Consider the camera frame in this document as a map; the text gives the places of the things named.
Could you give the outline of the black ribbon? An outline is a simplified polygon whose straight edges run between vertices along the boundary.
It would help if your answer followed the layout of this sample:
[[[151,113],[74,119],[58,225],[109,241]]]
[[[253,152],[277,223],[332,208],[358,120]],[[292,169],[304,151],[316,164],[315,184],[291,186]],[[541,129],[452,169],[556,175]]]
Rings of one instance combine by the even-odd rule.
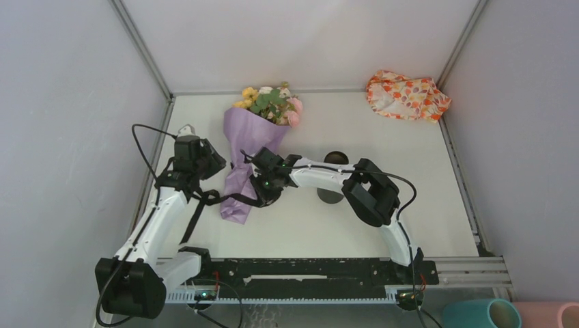
[[[184,234],[180,241],[180,245],[185,244],[190,239],[201,217],[201,214],[206,206],[213,206],[215,204],[220,204],[228,199],[234,199],[239,202],[242,202],[243,204],[256,208],[262,208],[268,205],[268,203],[260,197],[258,197],[257,199],[253,199],[241,193],[232,193],[229,195],[220,196],[219,192],[216,190],[202,191],[200,189],[198,190],[197,195],[193,195],[193,198],[196,199],[198,203],[184,231]]]

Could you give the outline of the artificial flower bunch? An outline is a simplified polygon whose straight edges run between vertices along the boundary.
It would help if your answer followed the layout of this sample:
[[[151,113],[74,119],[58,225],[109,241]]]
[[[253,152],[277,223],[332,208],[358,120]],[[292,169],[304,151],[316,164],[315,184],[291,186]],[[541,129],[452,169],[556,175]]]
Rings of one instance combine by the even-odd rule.
[[[246,87],[241,93],[242,100],[232,107],[249,111],[278,126],[296,127],[304,108],[299,96],[288,86],[288,82],[282,82],[278,87]]]

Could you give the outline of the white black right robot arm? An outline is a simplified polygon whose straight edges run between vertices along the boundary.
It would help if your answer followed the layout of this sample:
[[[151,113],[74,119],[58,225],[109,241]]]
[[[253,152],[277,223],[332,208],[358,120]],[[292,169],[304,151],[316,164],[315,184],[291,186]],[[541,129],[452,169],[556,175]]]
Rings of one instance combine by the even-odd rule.
[[[396,265],[395,277],[403,284],[413,284],[422,274],[421,248],[413,242],[401,213],[408,207],[399,199],[395,180],[409,180],[383,172],[369,159],[356,164],[316,162],[291,154],[286,158],[262,148],[254,155],[244,154],[244,162],[253,168],[251,184],[258,206],[277,201],[287,187],[312,187],[343,196],[356,216],[378,228]]]

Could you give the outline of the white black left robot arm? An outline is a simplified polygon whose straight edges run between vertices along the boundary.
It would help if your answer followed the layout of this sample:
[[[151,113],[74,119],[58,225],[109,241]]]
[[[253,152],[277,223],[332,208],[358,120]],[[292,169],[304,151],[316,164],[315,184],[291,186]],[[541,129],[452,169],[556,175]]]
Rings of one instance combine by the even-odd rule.
[[[112,258],[101,258],[95,268],[101,312],[129,318],[156,318],[167,293],[188,279],[207,284],[213,266],[198,253],[185,251],[158,264],[160,250],[174,221],[182,214],[200,182],[226,164],[207,139],[196,135],[175,138],[173,156],[155,179],[156,197],[135,230]]]

